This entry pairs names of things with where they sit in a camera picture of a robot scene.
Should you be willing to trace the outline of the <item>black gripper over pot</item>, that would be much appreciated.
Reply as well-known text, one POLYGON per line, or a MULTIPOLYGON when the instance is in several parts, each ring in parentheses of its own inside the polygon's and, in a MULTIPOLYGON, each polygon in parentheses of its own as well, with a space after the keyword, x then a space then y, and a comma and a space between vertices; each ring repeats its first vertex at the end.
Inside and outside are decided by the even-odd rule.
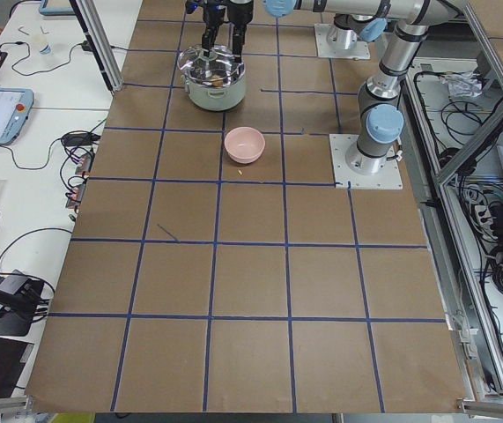
POLYGON ((253 0, 228 0, 226 2, 227 16, 233 24, 232 49, 236 63, 242 63, 242 50, 245 45, 247 24, 254 15, 253 0))

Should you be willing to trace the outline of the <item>black gripper with egg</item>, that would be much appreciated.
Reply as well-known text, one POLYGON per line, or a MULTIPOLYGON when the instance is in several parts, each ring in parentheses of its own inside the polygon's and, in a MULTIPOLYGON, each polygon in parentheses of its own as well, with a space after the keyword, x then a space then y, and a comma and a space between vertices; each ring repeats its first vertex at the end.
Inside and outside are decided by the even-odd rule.
POLYGON ((202 35, 203 56, 209 57, 218 36, 218 28, 224 24, 226 6, 220 1, 187 0, 185 12, 192 14, 197 8, 203 10, 203 22, 206 25, 202 35))

